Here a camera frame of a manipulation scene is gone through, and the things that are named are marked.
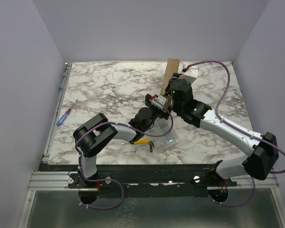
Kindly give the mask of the brown cardboard express box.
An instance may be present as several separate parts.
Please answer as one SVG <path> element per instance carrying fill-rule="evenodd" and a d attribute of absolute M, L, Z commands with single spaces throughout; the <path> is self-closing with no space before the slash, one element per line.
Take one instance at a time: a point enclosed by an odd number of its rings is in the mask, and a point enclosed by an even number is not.
<path fill-rule="evenodd" d="M 165 107 L 169 107 L 171 105 L 171 96 L 165 95 L 165 89 L 169 84 L 169 81 L 172 79 L 173 73 L 177 73 L 179 70 L 179 64 L 180 61 L 178 59 L 169 58 L 167 61 L 167 66 L 165 69 L 163 81 L 162 81 L 162 87 L 160 91 L 160 95 L 164 95 L 167 97 L 167 103 L 165 104 Z"/>

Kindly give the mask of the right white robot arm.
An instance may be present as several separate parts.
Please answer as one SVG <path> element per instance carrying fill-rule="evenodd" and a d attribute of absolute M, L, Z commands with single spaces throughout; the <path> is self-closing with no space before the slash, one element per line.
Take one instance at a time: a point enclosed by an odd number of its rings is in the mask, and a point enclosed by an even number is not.
<path fill-rule="evenodd" d="M 165 93 L 172 98 L 172 110 L 181 119 L 197 128 L 207 130 L 240 149 L 244 156 L 229 161 L 218 161 L 209 173 L 212 185 L 219 186 L 234 176 L 250 175 L 265 180 L 279 158 L 276 136 L 244 128 L 217 116 L 209 105 L 193 97 L 194 77 L 174 73 Z"/>

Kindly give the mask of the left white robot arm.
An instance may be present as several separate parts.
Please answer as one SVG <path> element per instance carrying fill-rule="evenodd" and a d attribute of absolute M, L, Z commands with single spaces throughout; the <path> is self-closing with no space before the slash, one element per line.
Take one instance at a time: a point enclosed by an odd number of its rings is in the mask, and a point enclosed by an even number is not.
<path fill-rule="evenodd" d="M 129 123 L 110 122 L 99 113 L 89 121 L 78 127 L 73 137 L 75 149 L 79 153 L 78 171 L 81 173 L 79 182 L 84 187 L 91 187 L 95 183 L 97 154 L 113 139 L 134 143 L 147 133 L 155 124 L 157 118 L 172 118 L 168 102 L 171 99 L 164 95 L 145 96 L 145 107 L 141 108 Z"/>

